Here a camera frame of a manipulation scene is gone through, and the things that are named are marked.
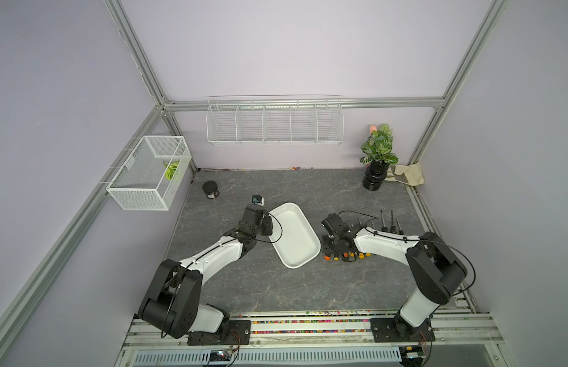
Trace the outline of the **white plastic storage box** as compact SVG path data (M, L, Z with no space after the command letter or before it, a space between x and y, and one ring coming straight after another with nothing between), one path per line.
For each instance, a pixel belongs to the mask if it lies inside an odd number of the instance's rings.
M298 269L321 252L319 237L297 204L284 203L270 215L275 223L269 239L285 267Z

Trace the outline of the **black yellow copper shaft screwdriver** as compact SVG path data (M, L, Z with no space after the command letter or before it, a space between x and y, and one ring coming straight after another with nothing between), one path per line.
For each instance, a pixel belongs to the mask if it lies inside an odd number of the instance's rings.
M400 234L400 235L405 234L404 231L403 231L403 228L400 224L400 220L398 218L396 219L396 227L397 227L398 234Z

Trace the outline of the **grey orange collar screwdriver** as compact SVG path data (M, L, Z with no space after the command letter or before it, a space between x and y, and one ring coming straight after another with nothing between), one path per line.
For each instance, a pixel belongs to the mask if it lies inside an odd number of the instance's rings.
M391 211L391 226L390 226L389 232L392 233L392 234L397 234L397 227L396 227L396 224L395 224L393 211Z

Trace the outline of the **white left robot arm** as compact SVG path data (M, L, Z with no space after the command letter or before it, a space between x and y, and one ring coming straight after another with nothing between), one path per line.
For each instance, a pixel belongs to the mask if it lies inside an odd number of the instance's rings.
M273 234L275 217L261 204L252 203L242 219L213 245L200 253L160 263L143 297L137 316L160 331L162 338L200 336L224 342L234 335L230 315L218 307L202 304L201 289L227 265L247 255L264 236Z

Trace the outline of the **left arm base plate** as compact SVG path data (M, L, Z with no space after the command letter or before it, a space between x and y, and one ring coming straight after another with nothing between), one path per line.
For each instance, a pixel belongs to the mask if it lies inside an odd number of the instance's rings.
M195 332L190 333L187 344L196 346L242 346L250 343L251 321L230 319L225 321L215 333Z

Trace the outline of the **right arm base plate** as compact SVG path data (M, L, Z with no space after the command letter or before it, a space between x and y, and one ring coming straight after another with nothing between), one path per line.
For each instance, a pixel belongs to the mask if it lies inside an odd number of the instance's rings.
M418 327L413 327L401 318L373 318L371 332L376 343L419 343L436 340L431 319L426 318Z

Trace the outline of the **small black handle screwdriver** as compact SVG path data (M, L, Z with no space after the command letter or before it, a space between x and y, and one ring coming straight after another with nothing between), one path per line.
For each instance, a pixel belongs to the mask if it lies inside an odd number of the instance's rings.
M389 232L389 228L386 225L385 219L384 219L384 214L383 211L380 211L380 221L381 221L381 231L382 232Z

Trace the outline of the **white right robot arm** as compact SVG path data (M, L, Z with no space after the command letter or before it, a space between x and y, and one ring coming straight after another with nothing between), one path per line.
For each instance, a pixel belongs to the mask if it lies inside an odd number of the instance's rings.
M419 332L442 305L455 296L468 270L452 247L434 232L403 235L376 231L358 223L349 225L332 213L322 220L324 255L351 262L357 255L378 255L407 265L417 289L400 307L393 330L402 338Z

